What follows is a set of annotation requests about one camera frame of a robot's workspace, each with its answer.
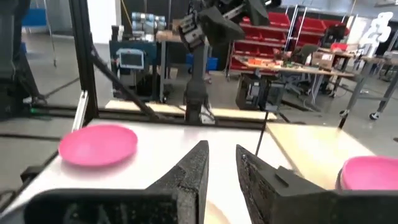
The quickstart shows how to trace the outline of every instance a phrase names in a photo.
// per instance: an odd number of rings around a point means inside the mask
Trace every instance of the pink plate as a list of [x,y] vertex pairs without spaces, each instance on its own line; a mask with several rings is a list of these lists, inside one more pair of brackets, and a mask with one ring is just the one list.
[[345,162],[341,186],[345,190],[398,190],[398,159],[354,157]]
[[59,145],[61,158],[79,166],[108,166],[135,154],[137,135],[130,129],[111,125],[82,128],[66,135]]

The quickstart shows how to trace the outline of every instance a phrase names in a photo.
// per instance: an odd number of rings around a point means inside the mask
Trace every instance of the white tabletop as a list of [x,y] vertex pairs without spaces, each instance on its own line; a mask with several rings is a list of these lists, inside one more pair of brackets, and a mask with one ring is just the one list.
[[[260,131],[110,121],[95,121],[92,124],[100,123],[120,124],[134,130],[138,136],[135,157],[118,166],[101,170],[73,167],[57,157],[6,211],[50,189],[145,189],[167,173],[200,140],[207,140],[210,161],[205,223],[251,223],[239,186],[235,153],[237,144],[254,152]],[[291,169],[267,133],[263,137],[259,157],[274,167]],[[214,221],[214,218],[210,218],[213,216],[223,218]]]

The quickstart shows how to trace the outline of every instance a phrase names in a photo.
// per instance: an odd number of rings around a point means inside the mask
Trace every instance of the blue chair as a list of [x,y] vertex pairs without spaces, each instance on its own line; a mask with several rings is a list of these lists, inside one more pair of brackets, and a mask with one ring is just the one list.
[[53,50],[53,64],[54,67],[57,66],[57,55],[55,53],[55,45],[54,39],[52,35],[51,25],[48,20],[47,10],[41,8],[30,8],[29,12],[25,16],[22,21],[22,26],[24,28],[33,28],[33,27],[47,27],[50,32],[50,38],[52,43],[52,50]]

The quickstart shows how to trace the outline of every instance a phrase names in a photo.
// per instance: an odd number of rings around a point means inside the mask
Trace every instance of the floor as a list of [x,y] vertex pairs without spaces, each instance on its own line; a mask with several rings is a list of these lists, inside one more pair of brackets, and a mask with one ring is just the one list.
[[[73,82],[78,78],[75,46],[73,39],[55,39],[57,67],[53,66],[50,39],[45,35],[25,36],[29,51],[29,61],[36,82],[43,94]],[[106,45],[97,45],[99,54],[108,60]],[[112,98],[111,82],[99,71],[96,71],[96,89],[99,106],[104,107]],[[212,73],[212,84],[207,86],[213,107],[235,108],[235,95],[238,82],[232,79],[226,82],[220,72]],[[344,80],[344,84],[354,86],[354,83]],[[373,78],[366,84],[366,89],[375,95],[381,95],[388,83]],[[182,100],[184,86],[175,86],[169,97],[169,103],[179,104]],[[80,82],[74,82],[66,88],[52,94],[48,101],[56,105],[76,105],[80,95]],[[340,120],[338,112],[343,110],[351,96],[344,90],[339,90],[337,97],[319,97],[317,104],[324,108],[322,113],[301,112],[282,107],[283,114],[291,121],[303,121],[307,124],[337,126]],[[398,157],[397,144],[392,139],[398,136],[398,93],[381,118],[370,121],[369,113],[377,109],[378,102],[359,100],[350,114],[344,130],[370,148],[374,153]],[[11,119],[0,123],[2,133],[39,134],[42,136],[61,137],[72,127],[70,119]],[[21,185],[19,174],[30,165],[41,164],[54,151],[57,142],[31,141],[22,139],[0,138],[0,189],[16,188]]]

